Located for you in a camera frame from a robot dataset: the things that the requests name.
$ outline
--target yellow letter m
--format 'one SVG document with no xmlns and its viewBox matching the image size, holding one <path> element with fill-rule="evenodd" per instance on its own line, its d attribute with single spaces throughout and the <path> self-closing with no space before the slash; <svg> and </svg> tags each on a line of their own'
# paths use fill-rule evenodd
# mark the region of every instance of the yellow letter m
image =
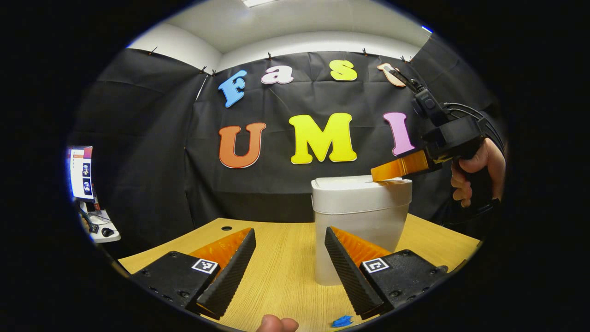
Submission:
<svg viewBox="0 0 590 332">
<path fill-rule="evenodd" d="M 348 113 L 330 115 L 326 128 L 322 131 L 309 115 L 297 115 L 289 119 L 295 127 L 295 155 L 291 157 L 293 164 L 309 164 L 313 158 L 307 153 L 307 144 L 319 161 L 324 161 L 332 144 L 330 160 L 353 161 L 356 153 L 352 150 L 349 124 L 352 116 Z"/>
</svg>

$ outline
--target blue object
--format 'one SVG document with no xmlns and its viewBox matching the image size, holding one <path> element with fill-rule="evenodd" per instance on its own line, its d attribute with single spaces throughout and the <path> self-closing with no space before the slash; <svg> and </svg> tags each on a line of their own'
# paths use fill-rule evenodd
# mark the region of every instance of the blue object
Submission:
<svg viewBox="0 0 590 332">
<path fill-rule="evenodd" d="M 343 327 L 343 326 L 348 326 L 352 324 L 352 320 L 351 320 L 352 316 L 342 316 L 340 318 L 338 318 L 337 320 L 335 320 L 334 322 L 332 322 L 332 327 Z"/>
<path fill-rule="evenodd" d="M 230 107 L 244 96 L 244 92 L 238 91 L 238 89 L 246 87 L 246 82 L 242 79 L 246 74 L 248 73 L 245 70 L 240 70 L 227 81 L 221 83 L 217 88 L 218 90 L 222 90 L 225 95 L 225 107 Z"/>
</svg>

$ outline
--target blue letter f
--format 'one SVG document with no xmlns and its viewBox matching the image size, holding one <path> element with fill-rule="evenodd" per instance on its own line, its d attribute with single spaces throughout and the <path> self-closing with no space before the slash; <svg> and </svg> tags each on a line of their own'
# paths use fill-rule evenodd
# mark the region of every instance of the blue letter f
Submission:
<svg viewBox="0 0 590 332">
<path fill-rule="evenodd" d="M 240 70 L 227 81 L 221 83 L 219 88 L 217 88 L 217 90 L 222 90 L 225 95 L 225 99 L 227 100 L 225 102 L 225 107 L 230 107 L 244 96 L 244 92 L 238 91 L 238 88 L 243 89 L 246 87 L 246 82 L 240 78 L 246 76 L 246 74 L 245 70 Z"/>
</svg>

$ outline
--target wooden table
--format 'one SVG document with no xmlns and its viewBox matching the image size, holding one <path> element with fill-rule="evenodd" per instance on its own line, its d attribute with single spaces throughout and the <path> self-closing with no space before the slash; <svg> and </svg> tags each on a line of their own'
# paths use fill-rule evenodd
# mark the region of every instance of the wooden table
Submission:
<svg viewBox="0 0 590 332">
<path fill-rule="evenodd" d="M 224 226 L 232 229 L 224 231 L 221 229 Z M 298 332 L 323 332 L 337 330 L 330 325 L 344 315 L 353 316 L 353 325 L 363 322 L 355 315 L 344 287 L 320 286 L 315 282 L 313 223 L 264 223 L 220 218 L 119 262 L 130 273 L 135 273 L 166 252 L 190 253 L 246 227 L 252 227 L 256 232 L 256 250 L 227 312 L 219 321 L 221 324 L 255 331 L 264 314 L 273 314 L 295 319 L 300 324 Z M 432 264 L 447 265 L 452 271 L 473 254 L 478 243 L 472 237 L 409 214 L 396 251 L 410 249 Z"/>
</svg>

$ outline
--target white wall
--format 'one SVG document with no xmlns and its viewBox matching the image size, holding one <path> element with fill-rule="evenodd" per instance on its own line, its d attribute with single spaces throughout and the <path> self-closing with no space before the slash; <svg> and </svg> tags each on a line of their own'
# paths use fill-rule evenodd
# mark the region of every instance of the white wall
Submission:
<svg viewBox="0 0 590 332">
<path fill-rule="evenodd" d="M 370 54 L 394 58 L 404 56 L 407 59 L 420 50 L 419 47 L 403 41 L 376 35 L 341 31 L 306 32 L 267 39 L 227 52 L 221 57 L 216 70 L 221 71 L 242 63 L 267 58 L 267 52 L 270 52 L 271 56 L 280 56 L 317 51 L 362 52 L 363 48 Z"/>
<path fill-rule="evenodd" d="M 155 50 L 155 53 L 175 58 L 197 68 L 207 66 L 205 71 L 208 73 L 211 72 L 211 69 L 216 69 L 222 56 L 221 52 L 206 41 L 167 23 L 159 24 L 146 31 L 127 48 L 151 51 L 156 46 L 158 49 Z"/>
<path fill-rule="evenodd" d="M 376 35 L 319 31 L 270 38 L 221 54 L 206 41 L 167 23 L 159 24 L 146 31 L 128 48 L 151 51 L 156 46 L 158 47 L 156 53 L 178 59 L 197 68 L 207 66 L 208 73 L 213 69 L 221 71 L 242 63 L 267 58 L 268 52 L 272 56 L 280 56 L 318 51 L 362 52 L 362 49 L 365 48 L 367 53 L 371 54 L 409 58 L 420 50 L 419 47 L 403 41 Z"/>
</svg>

